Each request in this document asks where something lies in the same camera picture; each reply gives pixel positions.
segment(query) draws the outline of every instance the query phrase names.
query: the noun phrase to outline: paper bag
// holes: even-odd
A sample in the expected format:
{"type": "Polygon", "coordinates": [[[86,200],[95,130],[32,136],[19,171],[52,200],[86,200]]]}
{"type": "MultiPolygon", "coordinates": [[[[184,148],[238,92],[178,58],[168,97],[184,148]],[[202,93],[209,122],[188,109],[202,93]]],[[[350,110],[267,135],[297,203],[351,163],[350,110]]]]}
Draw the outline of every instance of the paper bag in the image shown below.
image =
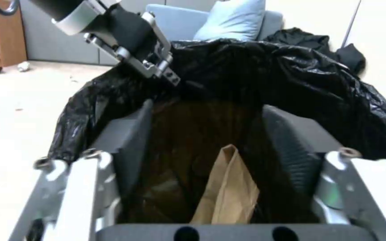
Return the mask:
{"type": "Polygon", "coordinates": [[[219,152],[190,223],[249,223],[258,197],[259,189],[238,150],[228,145],[219,152]]]}

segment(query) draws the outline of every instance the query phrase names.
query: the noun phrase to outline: blue couch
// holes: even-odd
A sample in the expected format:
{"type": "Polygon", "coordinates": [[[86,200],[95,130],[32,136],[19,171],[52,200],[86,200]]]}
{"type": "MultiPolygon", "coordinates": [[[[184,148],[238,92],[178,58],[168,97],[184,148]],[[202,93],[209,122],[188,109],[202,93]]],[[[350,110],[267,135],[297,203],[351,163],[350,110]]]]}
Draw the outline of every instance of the blue couch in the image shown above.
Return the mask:
{"type": "MultiPolygon", "coordinates": [[[[146,11],[153,12],[157,25],[170,41],[193,40],[196,32],[205,24],[209,14],[208,12],[158,4],[147,5],[146,11]]],[[[257,40],[263,40],[268,35],[282,29],[282,26],[282,14],[265,11],[257,40]]]]}

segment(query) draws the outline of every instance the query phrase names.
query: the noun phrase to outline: trash bin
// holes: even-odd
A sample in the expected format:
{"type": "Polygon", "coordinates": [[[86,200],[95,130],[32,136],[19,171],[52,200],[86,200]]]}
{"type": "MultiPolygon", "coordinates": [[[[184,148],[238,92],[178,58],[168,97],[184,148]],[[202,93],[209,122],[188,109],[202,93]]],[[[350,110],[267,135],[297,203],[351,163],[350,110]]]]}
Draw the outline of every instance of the trash bin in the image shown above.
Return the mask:
{"type": "Polygon", "coordinates": [[[314,223],[262,124],[273,105],[315,120],[366,159],[386,158],[386,100],[346,67],[311,49],[216,40],[174,42],[173,87],[119,64],[88,82],[59,117],[49,157],[74,162],[107,124],[153,101],[138,183],[122,223],[188,223],[219,150],[235,145],[260,189],[257,223],[314,223]]]}

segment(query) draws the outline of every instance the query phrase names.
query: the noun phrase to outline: light blue pillow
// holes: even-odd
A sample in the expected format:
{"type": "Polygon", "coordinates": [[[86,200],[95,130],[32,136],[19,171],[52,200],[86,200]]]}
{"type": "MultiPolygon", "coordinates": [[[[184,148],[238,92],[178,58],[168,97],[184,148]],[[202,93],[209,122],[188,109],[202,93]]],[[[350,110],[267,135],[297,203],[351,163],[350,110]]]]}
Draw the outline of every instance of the light blue pillow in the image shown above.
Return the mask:
{"type": "Polygon", "coordinates": [[[265,0],[217,1],[205,25],[193,40],[208,41],[218,38],[256,40],[265,15],[265,0]]]}

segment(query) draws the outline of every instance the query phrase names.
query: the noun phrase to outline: black jacket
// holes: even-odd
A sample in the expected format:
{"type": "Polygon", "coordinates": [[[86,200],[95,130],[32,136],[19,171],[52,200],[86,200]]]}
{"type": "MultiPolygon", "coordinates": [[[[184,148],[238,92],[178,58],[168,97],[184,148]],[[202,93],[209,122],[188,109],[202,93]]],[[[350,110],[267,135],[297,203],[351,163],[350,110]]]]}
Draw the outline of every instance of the black jacket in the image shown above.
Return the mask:
{"type": "Polygon", "coordinates": [[[302,46],[314,49],[329,58],[338,61],[348,67],[354,74],[358,75],[366,67],[366,59],[353,44],[340,48],[336,53],[330,51],[326,35],[314,35],[303,32],[301,29],[283,29],[269,35],[264,41],[271,43],[282,43],[287,45],[302,46]]]}

